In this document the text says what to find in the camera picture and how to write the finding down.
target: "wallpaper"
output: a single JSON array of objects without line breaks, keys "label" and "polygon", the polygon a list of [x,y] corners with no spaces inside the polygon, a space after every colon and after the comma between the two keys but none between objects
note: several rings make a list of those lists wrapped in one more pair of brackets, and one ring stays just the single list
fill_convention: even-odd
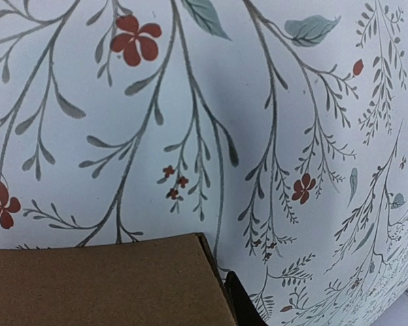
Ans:
[{"label": "wallpaper", "polygon": [[189,232],[269,325],[408,288],[408,0],[0,0],[0,249]]}]

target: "brown box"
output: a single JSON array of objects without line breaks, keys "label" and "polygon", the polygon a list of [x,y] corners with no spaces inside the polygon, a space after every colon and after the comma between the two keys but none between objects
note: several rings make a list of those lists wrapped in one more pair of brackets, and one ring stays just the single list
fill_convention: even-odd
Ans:
[{"label": "brown box", "polygon": [[0,250],[3,326],[236,326],[231,305],[201,234]]}]

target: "large teal leaf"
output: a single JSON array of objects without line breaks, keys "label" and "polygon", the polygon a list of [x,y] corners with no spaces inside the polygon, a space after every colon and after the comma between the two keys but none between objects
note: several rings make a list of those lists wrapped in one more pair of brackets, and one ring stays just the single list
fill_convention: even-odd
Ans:
[{"label": "large teal leaf", "polygon": [[291,40],[295,46],[309,48],[322,42],[340,19],[341,16],[335,20],[328,20],[320,15],[315,15],[304,20],[287,20],[284,29],[292,36]]},{"label": "large teal leaf", "polygon": [[204,31],[224,39],[230,39],[219,21],[218,13],[210,0],[182,0],[183,6]]}]

